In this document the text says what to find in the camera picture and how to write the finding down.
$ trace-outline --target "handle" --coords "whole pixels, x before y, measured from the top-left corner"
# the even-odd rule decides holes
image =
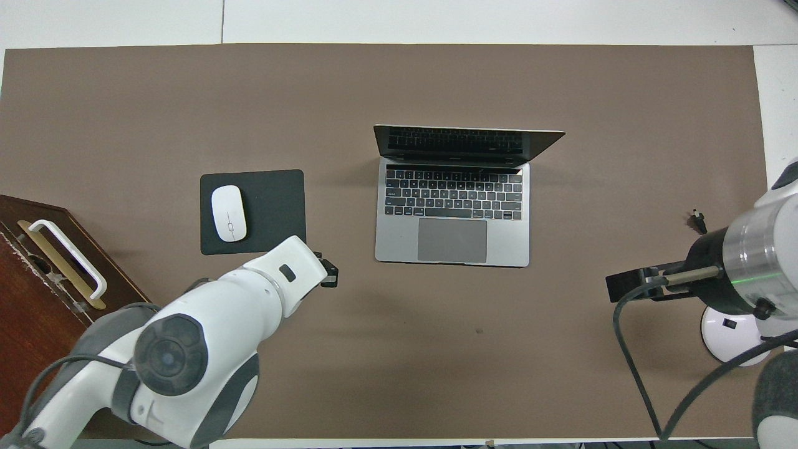
[[[105,282],[105,278],[94,268],[91,262],[83,255],[81,250],[77,249],[77,247],[72,243],[72,241],[67,237],[58,225],[53,223],[49,220],[38,220],[35,221],[28,230],[31,232],[38,232],[41,227],[44,226],[53,233],[53,235],[64,245],[64,248],[67,249],[77,260],[77,263],[80,264],[86,272],[97,282],[97,288],[94,289],[94,293],[91,294],[91,299],[95,300],[100,297],[103,293],[105,293],[105,289],[108,287],[108,283]]]

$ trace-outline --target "laptop keyboard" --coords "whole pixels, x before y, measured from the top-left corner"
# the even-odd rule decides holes
[[[522,219],[522,171],[388,164],[385,215]]]

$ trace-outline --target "white floor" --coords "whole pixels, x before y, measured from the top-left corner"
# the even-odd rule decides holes
[[[3,53],[235,42],[751,45],[768,184],[798,157],[798,12],[781,0],[0,0]]]

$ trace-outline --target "black button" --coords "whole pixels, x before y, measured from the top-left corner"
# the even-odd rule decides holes
[[[294,279],[297,278],[297,275],[295,275],[294,272],[291,271],[291,267],[289,267],[286,264],[282,264],[280,266],[280,272],[282,273],[283,276],[286,277],[288,282],[294,282]]]

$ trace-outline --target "green light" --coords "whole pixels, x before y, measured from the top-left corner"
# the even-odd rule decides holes
[[[738,280],[733,280],[732,281],[732,285],[743,284],[744,282],[753,282],[753,281],[756,281],[756,280],[772,279],[774,277],[779,277],[779,276],[781,276],[781,273],[768,274],[768,275],[764,275],[764,276],[754,276],[754,277],[749,277],[749,278],[746,278],[746,279],[738,279]]]

